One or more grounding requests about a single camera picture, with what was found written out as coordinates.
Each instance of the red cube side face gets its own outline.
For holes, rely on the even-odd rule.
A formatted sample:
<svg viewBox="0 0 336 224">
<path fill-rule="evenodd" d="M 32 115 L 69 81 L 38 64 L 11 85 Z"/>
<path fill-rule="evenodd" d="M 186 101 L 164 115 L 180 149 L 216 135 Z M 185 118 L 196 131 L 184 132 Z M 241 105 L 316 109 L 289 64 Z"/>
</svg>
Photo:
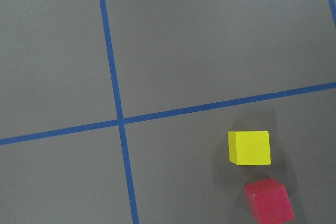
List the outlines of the red cube side face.
<svg viewBox="0 0 336 224">
<path fill-rule="evenodd" d="M 244 186 L 250 210 L 259 224 L 281 224 L 294 220 L 286 188 L 272 178 Z"/>
</svg>

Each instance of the pink cube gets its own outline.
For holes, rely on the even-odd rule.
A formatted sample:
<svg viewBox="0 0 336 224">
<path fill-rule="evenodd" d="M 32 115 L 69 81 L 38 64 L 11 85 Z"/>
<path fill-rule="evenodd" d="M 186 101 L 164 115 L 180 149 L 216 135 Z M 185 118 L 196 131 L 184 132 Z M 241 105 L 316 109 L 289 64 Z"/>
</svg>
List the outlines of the pink cube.
<svg viewBox="0 0 336 224">
<path fill-rule="evenodd" d="M 285 186 L 273 178 L 244 186 L 250 210 L 259 224 L 280 224 L 294 220 Z"/>
</svg>

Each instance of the cube top face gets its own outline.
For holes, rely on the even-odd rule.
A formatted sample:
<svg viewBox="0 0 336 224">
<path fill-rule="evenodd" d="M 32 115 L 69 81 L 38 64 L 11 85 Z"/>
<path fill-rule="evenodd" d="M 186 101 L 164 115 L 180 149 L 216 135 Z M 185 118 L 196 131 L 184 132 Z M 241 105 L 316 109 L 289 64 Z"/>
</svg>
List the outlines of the cube top face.
<svg viewBox="0 0 336 224">
<path fill-rule="evenodd" d="M 260 224 L 280 224 L 294 220 L 286 188 L 272 178 L 244 186 L 252 215 Z"/>
<path fill-rule="evenodd" d="M 230 161 L 236 165 L 270 165 L 267 131 L 229 131 Z"/>
<path fill-rule="evenodd" d="M 244 186 L 245 191 L 247 191 L 251 195 L 255 195 L 258 193 L 262 193 L 264 191 L 268 191 L 280 186 L 284 186 L 279 181 L 276 181 L 273 178 L 266 178 L 258 182 L 254 182 L 252 184 L 248 184 Z"/>
</svg>

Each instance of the red cube top face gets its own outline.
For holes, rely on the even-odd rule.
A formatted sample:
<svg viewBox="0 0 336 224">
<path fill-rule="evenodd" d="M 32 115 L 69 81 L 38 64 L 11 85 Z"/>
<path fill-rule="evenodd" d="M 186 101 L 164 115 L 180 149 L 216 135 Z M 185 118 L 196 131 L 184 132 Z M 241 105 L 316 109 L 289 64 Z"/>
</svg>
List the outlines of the red cube top face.
<svg viewBox="0 0 336 224">
<path fill-rule="evenodd" d="M 244 186 L 252 215 L 260 224 L 280 224 L 294 220 L 286 188 L 267 178 Z"/>
</svg>

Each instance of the yellow cube side face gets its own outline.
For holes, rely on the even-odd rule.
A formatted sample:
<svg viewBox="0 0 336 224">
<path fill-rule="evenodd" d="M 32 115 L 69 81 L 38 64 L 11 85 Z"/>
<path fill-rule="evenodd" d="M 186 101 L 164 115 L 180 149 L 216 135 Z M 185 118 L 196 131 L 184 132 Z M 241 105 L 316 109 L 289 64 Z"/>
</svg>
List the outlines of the yellow cube side face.
<svg viewBox="0 0 336 224">
<path fill-rule="evenodd" d="M 237 165 L 270 165 L 267 131 L 236 132 Z"/>
<path fill-rule="evenodd" d="M 232 163 L 237 165 L 237 148 L 236 148 L 236 132 L 229 131 L 229 159 Z"/>
</svg>

